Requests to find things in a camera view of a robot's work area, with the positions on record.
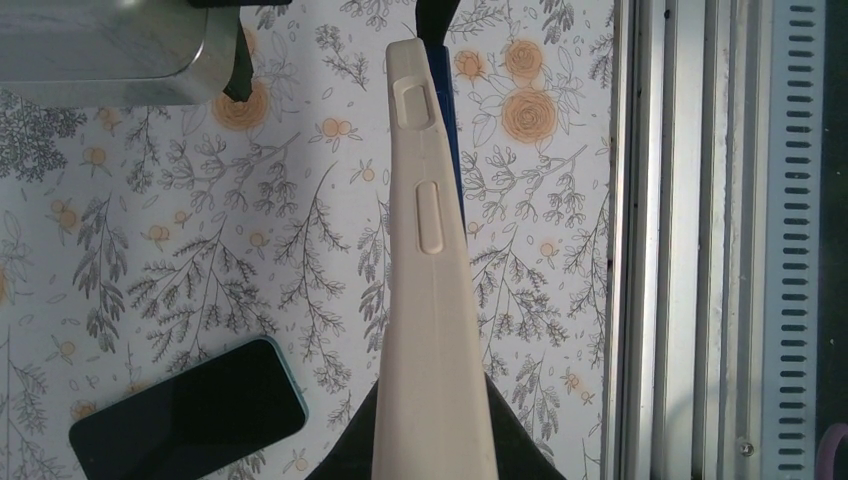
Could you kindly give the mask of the green phone black screen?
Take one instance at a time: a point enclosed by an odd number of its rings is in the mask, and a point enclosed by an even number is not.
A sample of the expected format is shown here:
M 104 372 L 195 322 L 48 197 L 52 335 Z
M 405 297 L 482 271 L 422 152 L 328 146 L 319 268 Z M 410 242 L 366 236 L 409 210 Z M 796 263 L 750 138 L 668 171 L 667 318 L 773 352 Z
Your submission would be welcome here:
M 307 419 L 280 347 L 259 337 L 76 421 L 69 441 L 89 479 L 200 479 Z

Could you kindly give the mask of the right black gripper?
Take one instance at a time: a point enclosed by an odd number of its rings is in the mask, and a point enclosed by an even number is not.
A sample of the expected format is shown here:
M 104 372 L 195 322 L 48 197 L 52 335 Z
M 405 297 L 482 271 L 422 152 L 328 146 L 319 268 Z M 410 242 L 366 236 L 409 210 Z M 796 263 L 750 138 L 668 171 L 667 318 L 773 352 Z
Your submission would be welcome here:
M 194 8 L 287 6 L 292 0 L 188 0 Z M 223 93 L 233 102 L 247 102 L 253 92 L 253 65 L 244 28 L 238 27 L 233 70 Z

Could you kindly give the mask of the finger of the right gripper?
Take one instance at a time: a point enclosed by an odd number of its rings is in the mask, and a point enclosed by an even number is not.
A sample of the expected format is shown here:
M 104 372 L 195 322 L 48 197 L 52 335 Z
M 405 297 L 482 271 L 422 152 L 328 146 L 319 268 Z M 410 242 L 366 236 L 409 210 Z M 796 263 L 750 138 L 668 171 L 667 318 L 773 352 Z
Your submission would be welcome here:
M 460 0 L 417 0 L 415 26 L 425 46 L 441 46 L 448 33 Z

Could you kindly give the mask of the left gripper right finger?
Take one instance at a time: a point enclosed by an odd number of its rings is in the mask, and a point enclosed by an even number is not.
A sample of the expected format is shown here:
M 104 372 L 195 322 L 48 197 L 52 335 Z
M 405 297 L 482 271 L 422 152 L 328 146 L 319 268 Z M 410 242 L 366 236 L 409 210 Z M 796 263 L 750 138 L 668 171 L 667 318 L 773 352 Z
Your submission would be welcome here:
M 522 426 L 494 381 L 486 376 L 500 480 L 565 480 Z

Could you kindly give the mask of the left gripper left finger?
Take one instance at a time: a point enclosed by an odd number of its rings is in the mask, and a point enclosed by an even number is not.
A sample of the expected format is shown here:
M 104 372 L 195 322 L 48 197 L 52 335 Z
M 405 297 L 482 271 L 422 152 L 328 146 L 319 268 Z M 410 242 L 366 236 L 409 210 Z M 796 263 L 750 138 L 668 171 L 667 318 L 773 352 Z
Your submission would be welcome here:
M 372 475 L 378 383 L 375 382 L 338 441 L 307 480 L 369 480 Z

